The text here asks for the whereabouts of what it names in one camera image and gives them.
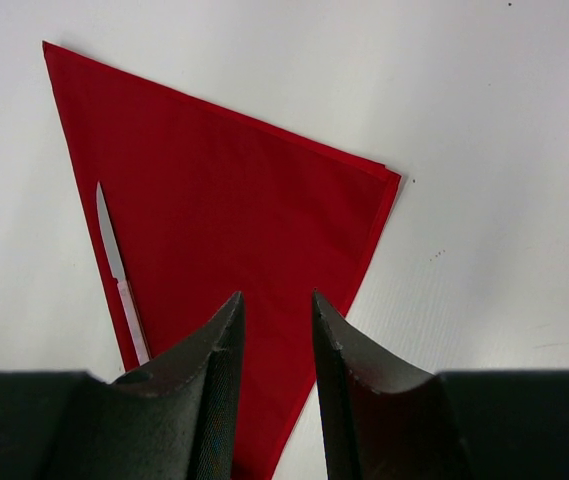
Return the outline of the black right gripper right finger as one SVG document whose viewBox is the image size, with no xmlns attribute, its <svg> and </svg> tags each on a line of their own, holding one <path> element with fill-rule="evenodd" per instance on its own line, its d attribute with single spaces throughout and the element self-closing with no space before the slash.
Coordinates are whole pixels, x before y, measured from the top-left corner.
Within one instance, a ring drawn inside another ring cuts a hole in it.
<svg viewBox="0 0 569 480">
<path fill-rule="evenodd" d="M 311 305 L 329 478 L 471 478 L 438 378 L 349 324 L 320 292 Z"/>
</svg>

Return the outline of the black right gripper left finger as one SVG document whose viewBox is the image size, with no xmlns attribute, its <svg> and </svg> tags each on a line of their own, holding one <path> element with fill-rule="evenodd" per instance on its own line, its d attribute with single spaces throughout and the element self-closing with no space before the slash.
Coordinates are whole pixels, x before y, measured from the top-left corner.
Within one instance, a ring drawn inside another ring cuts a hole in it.
<svg viewBox="0 0 569 480">
<path fill-rule="evenodd" d="M 236 292 L 204 326 L 116 381 L 83 376 L 43 478 L 230 478 L 244 344 Z"/>
</svg>

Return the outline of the red cloth napkin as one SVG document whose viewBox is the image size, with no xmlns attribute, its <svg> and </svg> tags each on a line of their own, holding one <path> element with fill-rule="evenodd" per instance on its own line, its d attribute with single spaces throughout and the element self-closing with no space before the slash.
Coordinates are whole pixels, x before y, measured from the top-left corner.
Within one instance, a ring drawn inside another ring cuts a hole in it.
<svg viewBox="0 0 569 480">
<path fill-rule="evenodd" d="M 138 360 L 98 197 L 152 355 L 243 294 L 232 477 L 271 478 L 315 381 L 311 296 L 349 310 L 400 175 L 63 47 L 43 54 L 124 367 Z"/>
</svg>

